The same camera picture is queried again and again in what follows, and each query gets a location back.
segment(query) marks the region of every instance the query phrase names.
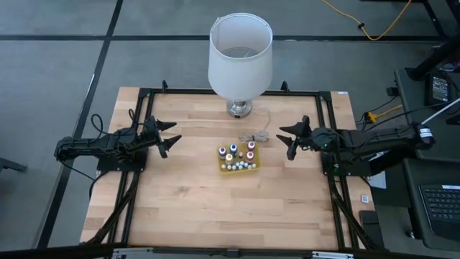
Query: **floor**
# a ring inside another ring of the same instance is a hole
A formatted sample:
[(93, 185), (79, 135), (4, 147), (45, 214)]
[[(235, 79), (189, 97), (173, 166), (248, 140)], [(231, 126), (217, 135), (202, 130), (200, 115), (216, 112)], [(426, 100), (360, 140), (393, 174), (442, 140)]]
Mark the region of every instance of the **floor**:
[[(372, 35), (384, 31), (404, 3), (330, 0), (355, 15)], [(444, 1), (429, 1), (448, 35), (456, 23)], [(54, 40), (2, 35), (105, 35), (116, 0), (0, 1), (0, 157), (29, 166), (26, 173), (0, 174), (0, 250), (34, 247), (60, 169), (55, 143), (71, 135), (96, 64), (103, 64), (90, 114), (111, 118), (120, 86), (209, 88), (207, 41), (112, 41), (105, 60), (102, 40)], [(266, 19), (275, 35), (360, 36), (356, 23), (320, 0), (125, 0), (114, 35), (206, 35), (219, 16), (250, 12)], [(389, 35), (436, 36), (422, 4), (410, 8)], [(292, 90), (348, 91), (356, 119), (389, 100), (393, 71), (419, 64), (434, 42), (274, 42), (274, 78)], [(395, 120), (391, 124), (404, 123)], [(95, 130), (87, 123), (83, 136)], [(94, 172), (94, 159), (74, 167)], [(78, 244), (88, 207), (90, 182), (72, 174), (52, 232), (50, 246)], [(400, 253), (459, 257), (429, 250), (410, 240), (404, 209), (378, 206), (385, 247)], [(179, 255), (155, 255), (175, 257)]]

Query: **wooden table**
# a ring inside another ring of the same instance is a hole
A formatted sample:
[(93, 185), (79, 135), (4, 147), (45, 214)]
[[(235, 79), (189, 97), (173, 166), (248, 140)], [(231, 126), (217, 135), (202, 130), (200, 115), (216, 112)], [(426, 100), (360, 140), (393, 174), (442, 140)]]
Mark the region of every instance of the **wooden table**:
[[(135, 108), (138, 93), (139, 88), (120, 88), (110, 132), (130, 126), (128, 109)], [(354, 129), (348, 94), (331, 95), (338, 128)], [(139, 180), (129, 245), (337, 249), (320, 154), (298, 150), (295, 160), (289, 161), (286, 146), (275, 137), (284, 133), (279, 127), (293, 125), (303, 115), (310, 117), (312, 129), (318, 127), (315, 99), (260, 96), (253, 100), (251, 114), (243, 119), (231, 118), (225, 104), (217, 95), (155, 95), (155, 117), (178, 123), (162, 136), (183, 137), (167, 159), (160, 157), (156, 147), (149, 151)], [(328, 125), (326, 103), (323, 110)], [(236, 143), (241, 133), (261, 130), (267, 122), (270, 140), (259, 143), (262, 167), (254, 173), (220, 175), (217, 145)], [(120, 175), (110, 172), (94, 186), (81, 241), (93, 237), (112, 213)], [(359, 219), (360, 210), (374, 210), (368, 185), (357, 177), (349, 177), (348, 184), (354, 216)], [(370, 202), (361, 203), (361, 195), (368, 195)], [(346, 219), (342, 217), (341, 221), (349, 246)], [(123, 222), (124, 215), (119, 220), (116, 241), (121, 239)]]

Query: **lamp base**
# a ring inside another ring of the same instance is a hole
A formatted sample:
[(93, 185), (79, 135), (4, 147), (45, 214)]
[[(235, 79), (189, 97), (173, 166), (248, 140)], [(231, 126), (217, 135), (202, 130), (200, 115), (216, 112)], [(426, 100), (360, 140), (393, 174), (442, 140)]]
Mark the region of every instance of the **lamp base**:
[(251, 112), (251, 110), (251, 101), (227, 101), (227, 112), (233, 118), (244, 118)]

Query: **lamp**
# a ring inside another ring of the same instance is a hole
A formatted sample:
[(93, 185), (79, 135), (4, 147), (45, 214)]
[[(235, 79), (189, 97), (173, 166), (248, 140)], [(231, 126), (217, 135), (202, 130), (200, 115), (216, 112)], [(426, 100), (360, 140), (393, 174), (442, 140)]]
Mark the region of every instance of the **lamp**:
[(272, 82), (273, 32), (262, 18), (236, 13), (220, 17), (209, 33), (208, 79), (227, 101), (227, 112), (247, 116), (251, 100)]

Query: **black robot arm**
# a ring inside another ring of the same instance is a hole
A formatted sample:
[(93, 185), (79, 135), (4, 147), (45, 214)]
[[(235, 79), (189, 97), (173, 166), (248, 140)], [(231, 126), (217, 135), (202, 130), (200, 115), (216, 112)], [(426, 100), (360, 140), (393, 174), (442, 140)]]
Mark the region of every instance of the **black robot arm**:
[[(383, 171), (404, 158), (413, 155), (414, 150), (426, 150), (435, 140), (428, 127), (410, 124), (405, 127), (359, 131), (347, 129), (310, 128), (308, 116), (302, 122), (280, 130), (295, 135), (295, 139), (277, 135), (287, 146), (288, 160), (294, 160), (297, 147), (327, 154), (335, 165), (335, 175), (369, 176)], [(372, 161), (362, 160), (366, 155), (387, 151), (385, 155)]]
[(135, 159), (139, 151), (156, 145), (162, 158), (167, 158), (166, 151), (182, 136), (178, 135), (162, 140), (159, 131), (167, 130), (175, 125), (175, 122), (161, 122), (160, 120), (155, 120), (152, 116), (144, 122), (144, 127), (140, 134), (137, 134), (135, 128), (130, 127), (119, 129), (114, 133), (94, 139), (64, 137), (57, 143), (55, 157), (63, 162), (81, 155), (90, 155), (99, 159), (107, 158), (128, 163), (130, 160)]

